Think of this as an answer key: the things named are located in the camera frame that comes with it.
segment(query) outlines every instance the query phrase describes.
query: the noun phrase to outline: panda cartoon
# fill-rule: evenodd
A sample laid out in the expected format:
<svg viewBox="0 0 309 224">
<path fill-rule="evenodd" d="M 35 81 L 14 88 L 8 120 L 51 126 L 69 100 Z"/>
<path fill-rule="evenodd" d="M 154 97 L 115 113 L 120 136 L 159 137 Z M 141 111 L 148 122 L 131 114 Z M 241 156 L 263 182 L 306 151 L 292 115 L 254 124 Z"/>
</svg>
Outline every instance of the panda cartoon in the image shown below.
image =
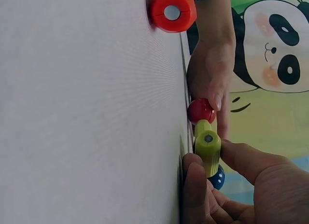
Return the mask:
<svg viewBox="0 0 309 224">
<path fill-rule="evenodd" d="M 309 91 L 309 3 L 263 0 L 243 18 L 232 13 L 237 46 L 231 92 Z"/>
</svg>

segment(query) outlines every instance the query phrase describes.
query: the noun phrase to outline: red toy piece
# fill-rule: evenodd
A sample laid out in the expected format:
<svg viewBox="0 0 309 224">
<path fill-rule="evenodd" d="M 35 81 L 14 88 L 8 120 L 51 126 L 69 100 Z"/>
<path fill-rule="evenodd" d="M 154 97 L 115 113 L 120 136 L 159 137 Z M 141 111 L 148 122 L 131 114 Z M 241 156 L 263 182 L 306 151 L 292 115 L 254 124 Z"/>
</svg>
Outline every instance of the red toy piece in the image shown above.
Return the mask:
<svg viewBox="0 0 309 224">
<path fill-rule="evenodd" d="M 194 0 L 153 0 L 151 17 L 166 32 L 183 32 L 197 19 L 197 10 Z"/>
<path fill-rule="evenodd" d="M 206 98 L 199 98 L 190 103 L 188 107 L 188 119 L 193 125 L 201 119 L 212 123 L 216 118 L 216 111 L 211 107 Z"/>
</svg>

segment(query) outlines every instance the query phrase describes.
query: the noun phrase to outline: play mat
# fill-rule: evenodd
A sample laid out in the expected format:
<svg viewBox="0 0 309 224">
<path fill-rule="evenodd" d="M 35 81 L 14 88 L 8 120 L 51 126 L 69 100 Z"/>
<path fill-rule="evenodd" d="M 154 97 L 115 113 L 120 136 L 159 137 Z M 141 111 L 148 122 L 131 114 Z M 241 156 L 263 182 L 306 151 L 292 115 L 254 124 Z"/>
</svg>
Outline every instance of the play mat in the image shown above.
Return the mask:
<svg viewBox="0 0 309 224">
<path fill-rule="evenodd" d="M 230 139 L 309 171 L 309 0 L 231 0 L 237 38 Z M 190 52 L 198 40 L 188 32 Z M 224 163 L 222 191 L 253 203 L 253 186 Z"/>
</svg>

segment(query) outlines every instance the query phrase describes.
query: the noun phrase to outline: pink cheek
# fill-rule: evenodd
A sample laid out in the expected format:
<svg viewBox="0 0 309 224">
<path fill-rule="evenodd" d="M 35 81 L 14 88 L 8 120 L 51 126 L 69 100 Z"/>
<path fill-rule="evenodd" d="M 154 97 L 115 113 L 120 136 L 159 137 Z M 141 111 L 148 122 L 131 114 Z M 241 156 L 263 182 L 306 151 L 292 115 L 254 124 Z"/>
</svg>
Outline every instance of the pink cheek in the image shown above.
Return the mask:
<svg viewBox="0 0 309 224">
<path fill-rule="evenodd" d="M 265 14 L 258 13 L 254 19 L 256 25 L 265 37 L 271 37 L 275 33 L 275 30 L 269 24 L 269 19 Z"/>
<path fill-rule="evenodd" d="M 278 78 L 277 72 L 271 67 L 266 67 L 263 70 L 263 80 L 266 85 L 271 87 L 280 87 L 281 81 Z"/>
</svg>

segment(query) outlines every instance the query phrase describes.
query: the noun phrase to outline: panda nose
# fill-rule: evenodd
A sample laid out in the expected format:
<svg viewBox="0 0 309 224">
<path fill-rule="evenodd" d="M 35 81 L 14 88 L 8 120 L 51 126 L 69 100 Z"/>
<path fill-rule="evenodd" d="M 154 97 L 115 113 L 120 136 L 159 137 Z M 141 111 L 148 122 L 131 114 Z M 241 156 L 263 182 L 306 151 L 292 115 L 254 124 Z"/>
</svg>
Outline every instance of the panda nose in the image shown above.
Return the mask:
<svg viewBox="0 0 309 224">
<path fill-rule="evenodd" d="M 277 52 L 277 48 L 276 47 L 273 47 L 272 49 L 271 49 L 271 53 L 272 54 L 275 54 Z"/>
</svg>

